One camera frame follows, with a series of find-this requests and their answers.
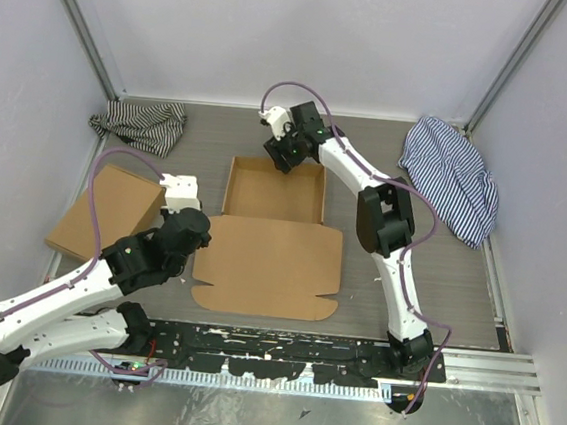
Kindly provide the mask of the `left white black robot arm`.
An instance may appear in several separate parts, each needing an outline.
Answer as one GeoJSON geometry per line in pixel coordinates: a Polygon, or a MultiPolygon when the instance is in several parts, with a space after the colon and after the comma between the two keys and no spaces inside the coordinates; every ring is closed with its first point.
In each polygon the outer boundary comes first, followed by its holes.
{"type": "Polygon", "coordinates": [[[81,351],[143,354],[152,326],[124,297],[178,277],[210,240],[210,219],[185,208],[162,226],[122,237],[76,271],[0,302],[0,386],[44,360],[81,351]]]}

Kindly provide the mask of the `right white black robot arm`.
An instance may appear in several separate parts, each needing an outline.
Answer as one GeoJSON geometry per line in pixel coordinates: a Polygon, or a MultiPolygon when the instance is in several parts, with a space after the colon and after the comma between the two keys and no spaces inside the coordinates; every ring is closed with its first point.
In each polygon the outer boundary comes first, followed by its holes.
{"type": "Polygon", "coordinates": [[[403,380],[427,372],[435,350],[412,273],[410,246],[416,227],[410,186],[367,163],[339,128],[324,124],[312,102],[290,109],[262,105],[259,116],[272,133],[264,149],[277,170],[286,175],[313,159],[356,197],[357,240],[375,262],[388,309],[391,371],[403,380]]]}

